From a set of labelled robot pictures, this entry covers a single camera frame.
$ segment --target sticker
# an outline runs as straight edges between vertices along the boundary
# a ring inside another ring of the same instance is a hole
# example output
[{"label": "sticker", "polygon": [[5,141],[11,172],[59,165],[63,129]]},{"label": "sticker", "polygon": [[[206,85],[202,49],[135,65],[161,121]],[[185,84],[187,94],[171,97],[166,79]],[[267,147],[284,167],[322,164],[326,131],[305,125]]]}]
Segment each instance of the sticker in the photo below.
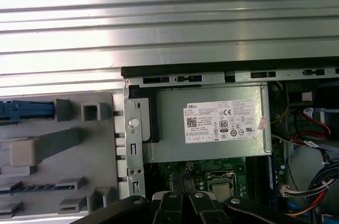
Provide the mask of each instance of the sticker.
[{"label": "sticker", "polygon": [[312,101],[312,92],[302,93],[301,94],[302,101]]},{"label": "sticker", "polygon": [[313,147],[313,148],[318,148],[319,145],[317,145],[316,143],[312,142],[312,141],[304,141],[305,144],[307,144],[309,147]]},{"label": "sticker", "polygon": [[261,117],[260,123],[259,123],[259,126],[258,126],[259,130],[265,130],[266,124],[267,124],[267,120],[268,120],[267,117]]},{"label": "sticker", "polygon": [[187,144],[256,138],[254,101],[189,103],[184,122]]},{"label": "sticker", "polygon": [[314,111],[313,107],[307,107],[304,109],[304,114],[310,118],[313,118],[313,111]]}]

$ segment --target qr code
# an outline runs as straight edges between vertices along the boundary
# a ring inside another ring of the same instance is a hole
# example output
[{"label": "qr code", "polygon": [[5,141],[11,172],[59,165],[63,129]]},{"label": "qr code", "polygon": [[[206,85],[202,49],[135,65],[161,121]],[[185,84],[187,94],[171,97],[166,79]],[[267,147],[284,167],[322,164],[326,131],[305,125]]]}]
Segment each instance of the qr code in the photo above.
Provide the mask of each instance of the qr code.
[{"label": "qr code", "polygon": [[197,126],[197,119],[194,118],[187,118],[187,127],[192,128]]}]

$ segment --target white connector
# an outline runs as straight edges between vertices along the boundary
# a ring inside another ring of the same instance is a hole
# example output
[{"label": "white connector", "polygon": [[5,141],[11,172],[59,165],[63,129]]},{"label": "white connector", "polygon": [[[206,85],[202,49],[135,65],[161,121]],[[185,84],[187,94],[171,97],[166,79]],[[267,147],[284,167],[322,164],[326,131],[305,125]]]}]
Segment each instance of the white connector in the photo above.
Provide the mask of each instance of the white connector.
[{"label": "white connector", "polygon": [[286,191],[286,189],[289,189],[289,188],[290,188],[290,186],[285,185],[285,184],[281,184],[281,185],[279,186],[278,192],[279,192],[279,194],[280,194],[283,198],[288,198],[288,197],[290,197],[291,195],[285,194],[285,191]]}]

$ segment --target ribbed metal panel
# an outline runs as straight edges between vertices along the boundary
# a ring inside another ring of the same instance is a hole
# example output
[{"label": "ribbed metal panel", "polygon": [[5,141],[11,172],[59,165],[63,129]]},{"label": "ribbed metal panel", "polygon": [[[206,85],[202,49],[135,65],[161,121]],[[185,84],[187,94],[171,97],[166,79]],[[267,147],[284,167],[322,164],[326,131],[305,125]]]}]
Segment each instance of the ribbed metal panel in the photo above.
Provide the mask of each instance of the ribbed metal panel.
[{"label": "ribbed metal panel", "polygon": [[0,0],[0,96],[119,91],[122,66],[337,56],[338,7],[339,0]]}]

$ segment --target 80 plus logo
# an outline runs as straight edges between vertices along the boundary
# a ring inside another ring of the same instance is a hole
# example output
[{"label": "80 plus logo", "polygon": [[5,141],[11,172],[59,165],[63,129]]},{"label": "80 plus logo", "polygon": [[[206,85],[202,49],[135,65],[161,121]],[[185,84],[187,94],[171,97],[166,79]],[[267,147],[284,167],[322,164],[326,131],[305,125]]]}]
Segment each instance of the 80 plus logo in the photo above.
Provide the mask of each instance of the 80 plus logo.
[{"label": "80 plus logo", "polygon": [[227,121],[220,121],[220,132],[228,132],[228,122]]}]

